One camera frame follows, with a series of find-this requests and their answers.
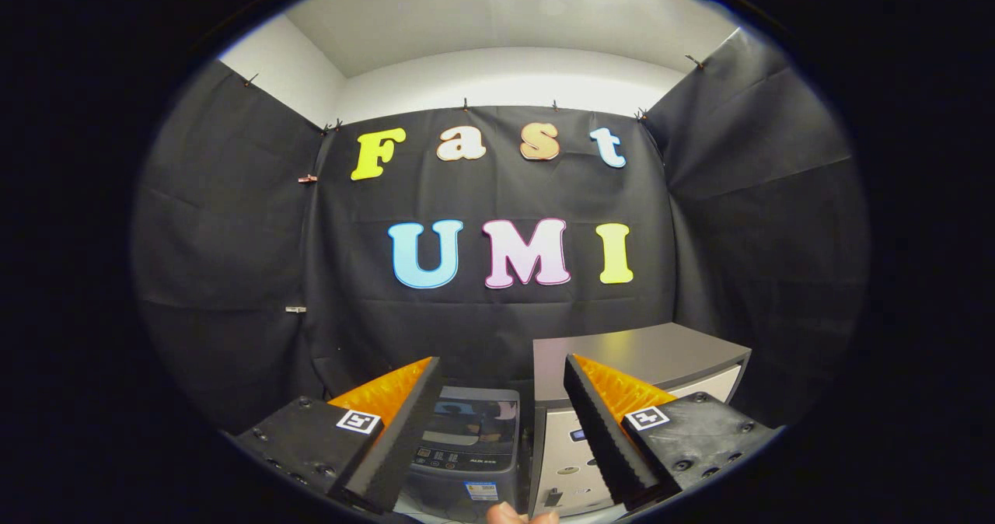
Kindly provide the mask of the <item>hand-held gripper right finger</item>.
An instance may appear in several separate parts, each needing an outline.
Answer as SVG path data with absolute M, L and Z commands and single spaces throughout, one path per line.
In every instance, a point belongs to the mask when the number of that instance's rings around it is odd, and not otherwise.
M 563 386 L 614 503 L 636 512 L 696 490 L 782 432 L 708 392 L 683 397 L 583 355 Z

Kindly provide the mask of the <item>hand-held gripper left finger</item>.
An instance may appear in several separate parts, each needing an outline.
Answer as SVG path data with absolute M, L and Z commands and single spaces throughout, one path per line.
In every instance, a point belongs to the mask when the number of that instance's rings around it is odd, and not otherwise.
M 427 357 L 332 400 L 300 396 L 234 436 L 256 463 L 309 493 L 391 512 L 443 386 Z

